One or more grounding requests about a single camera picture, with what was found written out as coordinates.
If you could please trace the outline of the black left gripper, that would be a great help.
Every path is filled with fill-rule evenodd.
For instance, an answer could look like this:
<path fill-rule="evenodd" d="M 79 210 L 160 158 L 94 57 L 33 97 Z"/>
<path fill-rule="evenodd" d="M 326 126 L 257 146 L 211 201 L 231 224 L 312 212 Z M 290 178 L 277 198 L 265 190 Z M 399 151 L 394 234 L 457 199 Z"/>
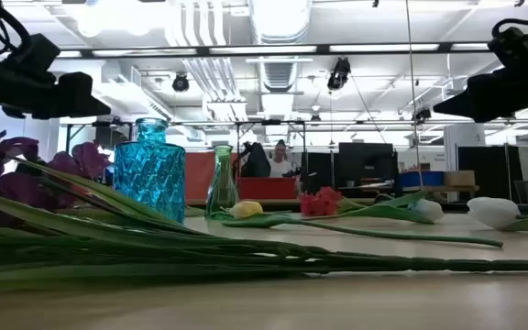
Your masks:
<path fill-rule="evenodd" d="M 0 62 L 0 105 L 9 116 L 32 114 L 36 119 L 105 116 L 108 105 L 92 96 L 93 78 L 84 72 L 63 74 L 54 83 L 38 82 Z"/>

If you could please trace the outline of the red artificial flower bunch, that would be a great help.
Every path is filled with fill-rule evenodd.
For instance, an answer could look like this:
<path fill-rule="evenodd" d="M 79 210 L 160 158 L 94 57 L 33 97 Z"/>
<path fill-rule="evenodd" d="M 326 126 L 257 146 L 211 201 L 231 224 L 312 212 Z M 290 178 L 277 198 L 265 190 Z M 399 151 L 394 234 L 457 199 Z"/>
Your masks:
<path fill-rule="evenodd" d="M 299 196 L 301 213 L 308 217 L 335 215 L 344 201 L 341 192 L 323 187 L 317 193 L 303 193 Z"/>
<path fill-rule="evenodd" d="M 84 197 L 89 196 L 86 190 L 83 190 L 72 184 L 41 182 L 40 186 L 47 192 L 49 196 L 58 202 L 58 205 L 67 206 L 81 203 Z"/>

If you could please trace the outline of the white artificial tulip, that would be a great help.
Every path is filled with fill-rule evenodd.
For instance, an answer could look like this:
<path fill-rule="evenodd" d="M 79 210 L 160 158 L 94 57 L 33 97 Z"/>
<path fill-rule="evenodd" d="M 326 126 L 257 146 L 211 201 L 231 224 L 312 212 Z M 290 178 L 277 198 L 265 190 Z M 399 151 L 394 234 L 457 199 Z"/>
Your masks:
<path fill-rule="evenodd" d="M 467 202 L 467 215 L 491 228 L 507 232 L 528 232 L 528 215 L 522 215 L 513 201 L 477 197 Z"/>
<path fill-rule="evenodd" d="M 387 218 L 432 225 L 441 220 L 445 213 L 440 203 L 426 200 L 424 196 L 424 192 L 404 194 L 397 198 L 379 194 L 373 205 L 362 205 L 343 198 L 337 203 L 337 211 L 345 216 Z"/>

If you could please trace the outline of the purple artificial flower bunch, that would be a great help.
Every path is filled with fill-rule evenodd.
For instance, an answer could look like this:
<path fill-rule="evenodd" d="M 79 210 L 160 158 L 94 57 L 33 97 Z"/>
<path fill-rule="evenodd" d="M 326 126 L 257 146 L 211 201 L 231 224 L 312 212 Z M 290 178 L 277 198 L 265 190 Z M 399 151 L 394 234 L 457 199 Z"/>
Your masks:
<path fill-rule="evenodd" d="M 0 173 L 9 150 L 26 144 L 23 137 L 0 136 Z M 115 223 L 53 213 L 0 195 L 0 292 L 353 272 L 528 273 L 528 258 L 492 252 L 462 258 L 444 247 L 417 254 L 406 244 L 321 233 L 304 239 L 294 234 L 249 237 L 242 229 L 221 226 L 192 230 L 92 181 L 82 187 L 117 211 Z"/>

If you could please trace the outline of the yellow artificial tulip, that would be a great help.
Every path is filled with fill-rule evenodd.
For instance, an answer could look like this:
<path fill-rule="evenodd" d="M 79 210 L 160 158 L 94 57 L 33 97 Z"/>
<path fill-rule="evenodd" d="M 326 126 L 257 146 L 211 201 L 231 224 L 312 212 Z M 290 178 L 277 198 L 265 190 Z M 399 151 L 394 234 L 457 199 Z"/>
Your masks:
<path fill-rule="evenodd" d="M 494 248 L 503 248 L 503 243 L 495 240 L 462 237 L 462 236 L 422 236 L 415 234 L 400 234 L 391 232 L 369 231 L 335 225 L 318 223 L 318 220 L 337 219 L 340 217 L 382 217 L 394 220 L 410 221 L 419 224 L 432 225 L 429 219 L 420 219 L 417 213 L 402 210 L 389 205 L 374 205 L 361 209 L 352 209 L 343 214 L 320 215 L 308 218 L 295 218 L 283 213 L 265 213 L 262 206 L 257 202 L 244 201 L 234 205 L 225 212 L 216 214 L 224 220 L 223 225 L 229 227 L 249 227 L 249 228 L 272 228 L 280 225 L 292 226 L 311 226 L 316 228 L 327 229 L 339 233 L 346 233 L 357 236 L 399 239 L 399 240 L 417 240 L 417 241 L 434 241 L 460 244 L 476 244 Z"/>

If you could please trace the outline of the white pillar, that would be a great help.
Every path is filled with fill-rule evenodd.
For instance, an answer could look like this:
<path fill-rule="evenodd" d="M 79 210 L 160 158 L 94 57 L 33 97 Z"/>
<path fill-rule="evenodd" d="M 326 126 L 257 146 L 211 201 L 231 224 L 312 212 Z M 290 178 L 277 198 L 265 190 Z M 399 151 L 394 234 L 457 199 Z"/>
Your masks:
<path fill-rule="evenodd" d="M 486 134 L 482 124 L 453 124 L 444 128 L 444 147 L 446 158 L 454 162 L 459 147 L 483 147 Z"/>

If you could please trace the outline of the thin hanging pole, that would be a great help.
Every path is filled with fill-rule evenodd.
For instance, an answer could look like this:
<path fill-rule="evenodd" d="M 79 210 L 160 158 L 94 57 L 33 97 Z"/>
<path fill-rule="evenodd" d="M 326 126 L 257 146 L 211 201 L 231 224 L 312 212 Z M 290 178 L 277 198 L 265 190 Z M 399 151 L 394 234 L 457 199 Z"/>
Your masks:
<path fill-rule="evenodd" d="M 410 0 L 404 0 L 405 4 L 405 15 L 406 15 L 406 23 L 407 23 L 407 39 L 408 39 L 408 46 L 409 46 L 409 68 L 410 68 L 410 75 L 411 75 L 411 87 L 412 87 L 412 100 L 411 100 L 411 106 L 412 106 L 412 128 L 413 128 L 413 137 L 412 137 L 412 143 L 413 148 L 415 150 L 415 156 L 416 156 L 416 171 L 422 172 L 421 167 L 421 159 L 420 159 L 420 137 L 418 134 L 418 127 L 419 125 L 416 124 L 413 121 L 413 115 L 414 112 L 417 110 L 417 97 L 415 93 L 415 86 L 414 86 L 414 66 L 413 66 L 413 39 L 412 39 L 412 24 L 411 24 L 411 13 L 410 13 Z"/>

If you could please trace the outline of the brown cardboard box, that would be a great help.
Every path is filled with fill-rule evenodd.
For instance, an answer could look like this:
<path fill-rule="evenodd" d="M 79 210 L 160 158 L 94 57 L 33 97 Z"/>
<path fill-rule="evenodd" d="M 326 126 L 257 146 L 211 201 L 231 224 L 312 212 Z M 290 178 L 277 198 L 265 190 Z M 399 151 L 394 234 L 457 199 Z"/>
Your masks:
<path fill-rule="evenodd" d="M 445 173 L 445 185 L 449 187 L 475 186 L 475 172 L 473 170 L 455 170 Z"/>

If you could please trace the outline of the blue plastic bin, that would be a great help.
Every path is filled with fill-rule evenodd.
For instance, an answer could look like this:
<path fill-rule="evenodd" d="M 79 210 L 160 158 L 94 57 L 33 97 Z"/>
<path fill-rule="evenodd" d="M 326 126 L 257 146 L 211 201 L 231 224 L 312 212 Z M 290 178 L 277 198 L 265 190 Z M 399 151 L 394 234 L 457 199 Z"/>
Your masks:
<path fill-rule="evenodd" d="M 445 173 L 443 171 L 407 171 L 400 174 L 400 182 L 403 188 L 423 186 L 443 186 L 445 184 Z"/>

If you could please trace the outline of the wooden shelf board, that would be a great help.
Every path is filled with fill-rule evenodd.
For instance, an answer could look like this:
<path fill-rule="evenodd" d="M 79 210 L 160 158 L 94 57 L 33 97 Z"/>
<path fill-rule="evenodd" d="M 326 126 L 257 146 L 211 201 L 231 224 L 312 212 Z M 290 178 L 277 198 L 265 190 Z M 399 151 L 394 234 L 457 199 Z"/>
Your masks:
<path fill-rule="evenodd" d="M 458 193 L 475 193 L 479 190 L 479 186 L 413 186 L 403 187 L 404 192 L 458 192 Z"/>

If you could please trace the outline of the orange partition panel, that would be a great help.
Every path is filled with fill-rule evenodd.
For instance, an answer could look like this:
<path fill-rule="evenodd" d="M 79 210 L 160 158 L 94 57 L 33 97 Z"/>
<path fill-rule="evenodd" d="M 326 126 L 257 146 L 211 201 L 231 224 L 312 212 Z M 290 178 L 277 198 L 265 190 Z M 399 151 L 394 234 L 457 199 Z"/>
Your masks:
<path fill-rule="evenodd" d="M 215 173 L 215 153 L 189 152 L 185 159 L 185 199 L 187 204 L 204 204 Z"/>

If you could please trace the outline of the black overhead crossbar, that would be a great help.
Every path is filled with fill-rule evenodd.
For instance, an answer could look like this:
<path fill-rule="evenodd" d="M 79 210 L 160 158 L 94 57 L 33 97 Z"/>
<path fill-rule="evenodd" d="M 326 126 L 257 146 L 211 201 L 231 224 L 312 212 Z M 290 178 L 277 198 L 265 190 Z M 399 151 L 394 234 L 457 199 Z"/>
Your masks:
<path fill-rule="evenodd" d="M 59 57 L 71 60 L 130 58 L 210 58 L 267 56 L 349 56 L 488 53 L 485 42 L 227 45 L 116 49 L 63 49 Z"/>

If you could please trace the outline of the small black monitor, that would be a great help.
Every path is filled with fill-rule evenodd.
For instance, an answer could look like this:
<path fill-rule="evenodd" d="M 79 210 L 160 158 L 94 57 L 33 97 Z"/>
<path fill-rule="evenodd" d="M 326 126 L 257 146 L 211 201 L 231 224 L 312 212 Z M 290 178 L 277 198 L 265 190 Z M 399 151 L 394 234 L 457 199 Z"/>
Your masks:
<path fill-rule="evenodd" d="M 337 162 L 336 153 L 307 152 L 302 157 L 304 190 L 316 194 L 324 187 L 334 188 Z"/>

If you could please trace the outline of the person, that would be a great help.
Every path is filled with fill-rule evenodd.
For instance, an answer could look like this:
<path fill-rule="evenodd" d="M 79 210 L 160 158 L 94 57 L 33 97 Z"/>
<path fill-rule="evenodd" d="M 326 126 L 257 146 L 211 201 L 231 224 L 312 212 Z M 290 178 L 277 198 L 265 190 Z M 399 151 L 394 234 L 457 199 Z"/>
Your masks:
<path fill-rule="evenodd" d="M 272 157 L 269 159 L 271 178 L 290 178 L 295 176 L 295 169 L 286 158 L 287 148 L 281 139 L 277 142 Z"/>

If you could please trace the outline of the black background rig frame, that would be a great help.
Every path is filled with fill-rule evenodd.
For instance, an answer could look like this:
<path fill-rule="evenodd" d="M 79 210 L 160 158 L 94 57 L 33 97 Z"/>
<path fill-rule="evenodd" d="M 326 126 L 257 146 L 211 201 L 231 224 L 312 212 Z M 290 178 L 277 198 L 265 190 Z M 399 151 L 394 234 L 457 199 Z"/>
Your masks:
<path fill-rule="evenodd" d="M 279 120 L 279 119 L 265 119 L 259 121 L 236 121 L 236 122 L 215 122 L 215 121 L 187 121 L 187 122 L 166 122 L 166 129 L 172 128 L 179 133 L 183 134 L 188 141 L 191 142 L 202 142 L 205 145 L 207 143 L 207 135 L 215 130 L 227 130 L 229 132 L 236 132 L 236 144 L 239 145 L 240 140 L 248 133 L 254 129 L 254 127 L 283 127 L 286 128 L 287 134 L 290 132 L 296 132 L 298 136 L 302 139 L 302 149 L 306 150 L 309 146 L 307 143 L 311 142 L 310 138 L 306 135 L 307 132 L 329 132 L 330 135 L 334 135 L 339 132 L 369 132 L 377 133 L 380 140 L 383 143 L 390 143 L 395 146 L 401 146 L 402 144 L 397 145 L 394 142 L 389 142 L 386 139 L 384 132 L 386 131 L 408 131 L 415 132 L 409 133 L 412 137 L 406 137 L 412 142 L 411 145 L 419 146 L 423 142 L 420 142 L 421 135 L 426 134 L 427 132 L 432 132 L 436 130 L 442 130 L 444 127 L 454 126 L 454 125 L 469 125 L 469 124 L 478 124 L 470 122 L 468 120 L 358 120 L 358 121 L 346 121 L 346 120 L 314 120 L 314 121 L 305 121 L 305 120 Z M 528 127 L 528 118 L 504 118 L 504 119 L 495 119 L 488 123 L 484 123 L 484 126 L 502 126 L 502 129 L 498 129 L 494 134 L 499 134 L 501 131 L 511 131 L 515 129 L 526 129 Z M 72 147 L 72 140 L 77 138 L 81 131 L 85 128 L 106 128 L 106 129 L 119 129 L 120 127 L 127 127 L 126 137 L 127 140 L 132 140 L 135 134 L 135 123 L 130 122 L 105 122 L 105 121 L 95 121 L 92 123 L 86 124 L 66 124 L 66 141 L 65 149 L 70 151 Z"/>

